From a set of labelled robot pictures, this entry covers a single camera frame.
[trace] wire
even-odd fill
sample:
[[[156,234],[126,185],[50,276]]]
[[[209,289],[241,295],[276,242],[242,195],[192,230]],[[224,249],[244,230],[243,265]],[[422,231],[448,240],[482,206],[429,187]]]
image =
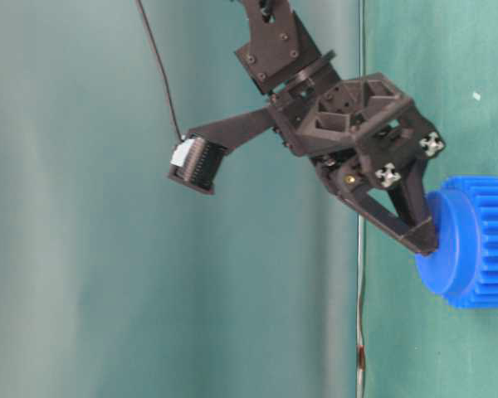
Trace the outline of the wire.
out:
[[[365,1],[359,0],[359,69],[365,75]],[[358,217],[358,300],[356,302],[356,398],[365,394],[365,342],[364,342],[364,295],[365,295],[365,219]]]
[[[157,66],[159,67],[160,75],[163,80],[164,95],[166,96],[166,102],[168,103],[170,120],[173,127],[173,131],[175,132],[175,137],[181,143],[183,141],[183,135],[181,134],[181,131],[179,130],[179,126],[177,123],[177,115],[175,114],[175,108],[173,106],[172,93],[169,89],[168,75],[166,74],[166,70],[164,69],[163,60],[160,57],[159,48],[157,47],[157,42],[155,41],[153,31],[151,30],[151,26],[149,25],[148,16],[146,14],[146,11],[144,10],[144,5],[142,4],[142,0],[134,0],[134,2],[136,3],[136,7],[139,9],[139,14],[148,37],[149,46],[151,47],[151,50],[155,55]]]

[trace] gear teeth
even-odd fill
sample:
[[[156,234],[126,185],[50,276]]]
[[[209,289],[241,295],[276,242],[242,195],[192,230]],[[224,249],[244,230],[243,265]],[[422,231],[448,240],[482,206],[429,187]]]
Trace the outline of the gear teeth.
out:
[[[498,178],[456,177],[445,185],[467,195],[481,231],[474,286],[454,304],[458,308],[498,308]]]

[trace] black cable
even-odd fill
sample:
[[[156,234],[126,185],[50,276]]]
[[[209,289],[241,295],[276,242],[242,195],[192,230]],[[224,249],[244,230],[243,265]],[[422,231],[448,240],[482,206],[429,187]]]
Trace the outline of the black cable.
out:
[[[136,7],[139,9],[140,17],[142,18],[142,23],[144,24],[144,29],[147,33],[148,42],[151,46],[151,50],[153,51],[155,58],[157,60],[157,66],[159,67],[160,75],[163,80],[164,94],[166,96],[166,102],[168,102],[170,118],[172,122],[173,131],[175,132],[175,136],[177,140],[181,143],[183,141],[183,136],[181,135],[181,131],[179,130],[179,126],[177,123],[177,116],[175,114],[175,108],[173,107],[172,94],[169,89],[168,83],[168,75],[166,74],[166,70],[164,69],[163,61],[159,54],[159,49],[157,47],[157,42],[155,41],[153,31],[151,30],[151,26],[149,25],[148,16],[146,11],[144,10],[144,5],[142,4],[142,0],[134,0],[136,3]]]

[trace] black 3d-printed bracket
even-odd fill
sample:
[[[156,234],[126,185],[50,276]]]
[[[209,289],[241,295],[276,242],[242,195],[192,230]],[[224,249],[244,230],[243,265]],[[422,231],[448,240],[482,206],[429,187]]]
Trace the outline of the black 3d-printed bracket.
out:
[[[189,130],[170,178],[213,193],[223,157],[273,129],[347,206],[415,253],[436,250],[422,185],[428,161],[445,148],[436,127],[382,74],[341,80],[330,63],[334,52],[321,55],[287,0],[275,0],[271,15],[258,0],[242,3],[251,40],[236,54],[269,104]],[[388,193],[396,214],[373,189]]]

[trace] green wall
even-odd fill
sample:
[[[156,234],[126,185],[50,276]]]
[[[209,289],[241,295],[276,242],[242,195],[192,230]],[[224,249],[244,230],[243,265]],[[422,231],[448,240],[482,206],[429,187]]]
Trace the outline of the green wall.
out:
[[[447,141],[428,191],[498,175],[498,0],[367,0],[365,23],[367,72],[414,97]],[[367,397],[498,397],[498,310],[448,307],[372,226],[366,272]]]
[[[145,0],[181,125],[262,105],[227,0]],[[294,2],[345,77],[358,2]],[[201,197],[132,0],[0,1],[0,398],[353,396],[356,218],[272,133]]]

